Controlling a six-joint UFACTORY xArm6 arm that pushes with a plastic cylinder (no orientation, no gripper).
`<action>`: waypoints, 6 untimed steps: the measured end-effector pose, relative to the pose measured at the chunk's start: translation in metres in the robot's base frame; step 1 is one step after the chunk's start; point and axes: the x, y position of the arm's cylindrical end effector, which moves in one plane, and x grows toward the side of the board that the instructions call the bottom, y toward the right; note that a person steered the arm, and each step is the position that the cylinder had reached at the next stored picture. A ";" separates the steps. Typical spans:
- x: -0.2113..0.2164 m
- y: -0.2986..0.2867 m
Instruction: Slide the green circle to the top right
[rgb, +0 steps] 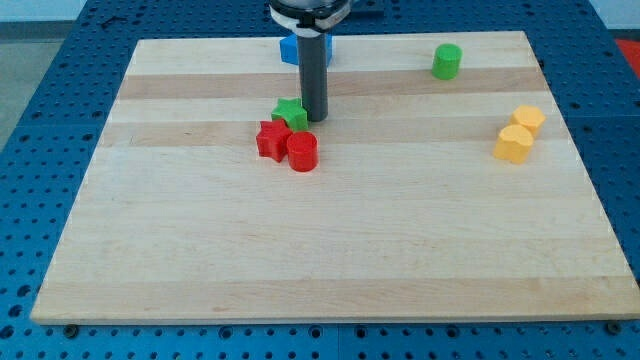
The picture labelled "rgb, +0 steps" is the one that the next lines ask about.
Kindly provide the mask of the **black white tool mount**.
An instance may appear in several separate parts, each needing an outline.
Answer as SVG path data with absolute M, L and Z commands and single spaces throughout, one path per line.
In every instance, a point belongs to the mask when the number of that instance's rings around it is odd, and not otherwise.
M 351 12 L 352 0 L 270 0 L 272 19 L 299 37 L 329 32 Z

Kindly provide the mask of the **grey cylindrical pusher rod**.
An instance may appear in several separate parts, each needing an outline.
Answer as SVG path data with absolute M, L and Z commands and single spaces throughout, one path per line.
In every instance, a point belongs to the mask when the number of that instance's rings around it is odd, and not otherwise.
M 302 106 L 311 122 L 328 115 L 326 35 L 297 39 Z

